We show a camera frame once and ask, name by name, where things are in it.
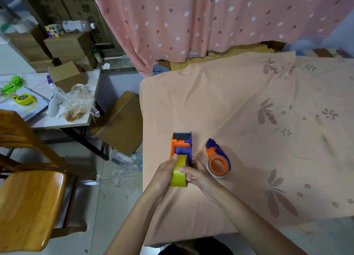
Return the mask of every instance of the rubik's cube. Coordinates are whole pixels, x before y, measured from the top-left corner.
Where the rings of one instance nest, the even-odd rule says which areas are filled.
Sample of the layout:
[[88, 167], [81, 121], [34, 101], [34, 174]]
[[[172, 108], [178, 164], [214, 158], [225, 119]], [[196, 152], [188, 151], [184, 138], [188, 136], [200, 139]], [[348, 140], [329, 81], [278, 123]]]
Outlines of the rubik's cube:
[[47, 30], [50, 37], [61, 37], [62, 35], [64, 35], [64, 30], [62, 25], [57, 25], [57, 24], [48, 25], [45, 26], [45, 29]]

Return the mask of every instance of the pink curtain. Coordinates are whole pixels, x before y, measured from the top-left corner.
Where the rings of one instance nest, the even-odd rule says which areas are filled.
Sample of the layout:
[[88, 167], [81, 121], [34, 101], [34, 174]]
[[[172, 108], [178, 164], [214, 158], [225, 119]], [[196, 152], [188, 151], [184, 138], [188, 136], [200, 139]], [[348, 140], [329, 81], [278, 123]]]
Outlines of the pink curtain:
[[328, 36], [353, 0], [96, 0], [137, 70], [155, 60], [184, 62], [191, 51], [224, 52], [260, 41]]

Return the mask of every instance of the yellow tape roll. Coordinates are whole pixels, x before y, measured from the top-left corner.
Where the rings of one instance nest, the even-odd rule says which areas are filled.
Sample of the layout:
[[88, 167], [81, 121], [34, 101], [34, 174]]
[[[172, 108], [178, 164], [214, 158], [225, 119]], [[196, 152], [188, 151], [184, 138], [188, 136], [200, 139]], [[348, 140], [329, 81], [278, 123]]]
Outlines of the yellow tape roll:
[[188, 182], [185, 180], [185, 174], [178, 171], [180, 166], [188, 166], [188, 155], [178, 155], [177, 165], [173, 169], [172, 178], [170, 181], [171, 187], [187, 187]]

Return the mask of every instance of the desk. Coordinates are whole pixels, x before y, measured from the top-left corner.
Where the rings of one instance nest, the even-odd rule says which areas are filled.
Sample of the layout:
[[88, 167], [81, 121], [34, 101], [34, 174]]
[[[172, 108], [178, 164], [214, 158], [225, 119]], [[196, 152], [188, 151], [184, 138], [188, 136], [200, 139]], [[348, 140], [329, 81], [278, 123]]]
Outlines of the desk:
[[[53, 92], [49, 87], [47, 81], [48, 73], [32, 73], [20, 75], [24, 79], [24, 86], [36, 92], [37, 94], [43, 96], [44, 98], [50, 100], [53, 96]], [[90, 72], [83, 72], [82, 76], [86, 79], [87, 84], [85, 87], [88, 91], [96, 98], [98, 85], [100, 83], [100, 70], [94, 70]], [[13, 75], [0, 76], [1, 81], [10, 81]], [[100, 114], [103, 114], [100, 107], [97, 105], [97, 109], [100, 111]], [[103, 150], [97, 149], [89, 141], [85, 139], [85, 135], [76, 133], [73, 130], [73, 127], [76, 126], [88, 126], [91, 123], [91, 114], [85, 114], [82, 118], [75, 120], [74, 122], [68, 122], [64, 117], [53, 118], [50, 117], [47, 111], [42, 112], [41, 114], [36, 115], [34, 118], [28, 121], [28, 124], [32, 129], [60, 129], [65, 134], [72, 137], [74, 140], [84, 145], [86, 148], [91, 150], [93, 153], [97, 154], [104, 160], [108, 160], [108, 156], [104, 154]]]

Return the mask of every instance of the hand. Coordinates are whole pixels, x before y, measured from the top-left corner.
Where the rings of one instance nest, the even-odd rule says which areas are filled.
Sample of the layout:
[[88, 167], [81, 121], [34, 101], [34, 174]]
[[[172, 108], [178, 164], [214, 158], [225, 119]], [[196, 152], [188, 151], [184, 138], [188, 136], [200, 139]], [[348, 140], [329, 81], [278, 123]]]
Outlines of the hand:
[[215, 196], [223, 186], [206, 169], [205, 165], [197, 158], [192, 157], [193, 168], [181, 166], [179, 172], [185, 174], [185, 179], [198, 186], [205, 196], [213, 203], [216, 203]]
[[176, 164], [177, 154], [174, 154], [170, 162], [165, 161], [159, 165], [148, 187], [146, 187], [144, 191], [144, 193], [151, 195], [154, 200], [156, 200], [157, 204], [162, 202], [170, 188], [170, 181]]

